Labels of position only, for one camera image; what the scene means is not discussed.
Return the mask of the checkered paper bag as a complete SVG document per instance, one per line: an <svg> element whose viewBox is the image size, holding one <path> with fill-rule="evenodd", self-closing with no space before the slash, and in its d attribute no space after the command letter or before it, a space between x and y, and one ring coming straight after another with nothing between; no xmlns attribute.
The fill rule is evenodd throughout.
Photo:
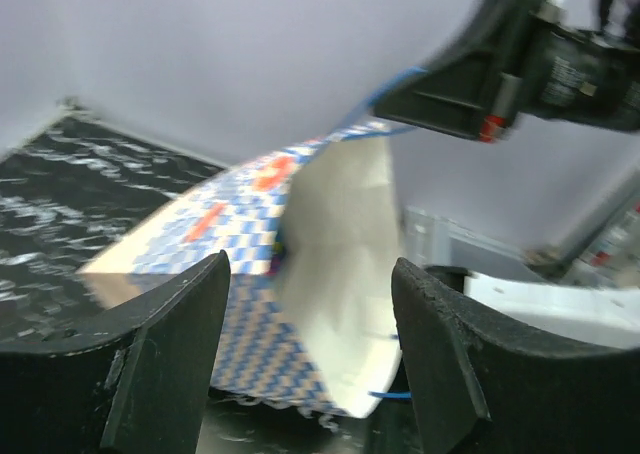
<svg viewBox="0 0 640 454"><path fill-rule="evenodd" d="M80 275L108 307L225 251L231 281L210 384L364 418L401 359L403 253L389 140L361 102L332 133L236 165L166 203Z"/></svg>

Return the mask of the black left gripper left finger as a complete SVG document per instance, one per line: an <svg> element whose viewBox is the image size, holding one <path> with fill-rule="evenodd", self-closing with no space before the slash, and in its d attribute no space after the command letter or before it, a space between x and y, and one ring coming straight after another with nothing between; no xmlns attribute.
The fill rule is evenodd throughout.
<svg viewBox="0 0 640 454"><path fill-rule="evenodd" d="M5 453L192 453L230 286L225 252L48 335L1 339Z"/></svg>

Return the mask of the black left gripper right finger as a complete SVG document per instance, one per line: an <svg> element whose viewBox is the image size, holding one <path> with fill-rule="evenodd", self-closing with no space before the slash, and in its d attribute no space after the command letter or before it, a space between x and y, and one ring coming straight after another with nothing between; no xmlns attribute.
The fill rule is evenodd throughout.
<svg viewBox="0 0 640 454"><path fill-rule="evenodd" d="M635 453L639 351L566 338L466 295L462 268L399 259L394 315L427 453Z"/></svg>

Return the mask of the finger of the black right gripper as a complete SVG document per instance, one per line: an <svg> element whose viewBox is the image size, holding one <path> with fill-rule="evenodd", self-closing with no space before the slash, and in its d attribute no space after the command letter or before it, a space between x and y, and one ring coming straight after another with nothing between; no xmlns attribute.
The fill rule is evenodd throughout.
<svg viewBox="0 0 640 454"><path fill-rule="evenodd" d="M374 116L473 141L498 137L521 104L545 0L479 0L434 57L373 103Z"/></svg>

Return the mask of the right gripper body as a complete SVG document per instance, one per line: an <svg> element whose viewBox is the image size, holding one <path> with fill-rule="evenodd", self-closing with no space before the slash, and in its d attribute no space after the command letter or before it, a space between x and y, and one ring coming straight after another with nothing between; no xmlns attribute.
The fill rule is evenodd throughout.
<svg viewBox="0 0 640 454"><path fill-rule="evenodd" d="M639 50L561 24L549 0L509 0L515 22L509 72L519 84L509 121L543 120L639 132Z"/></svg>

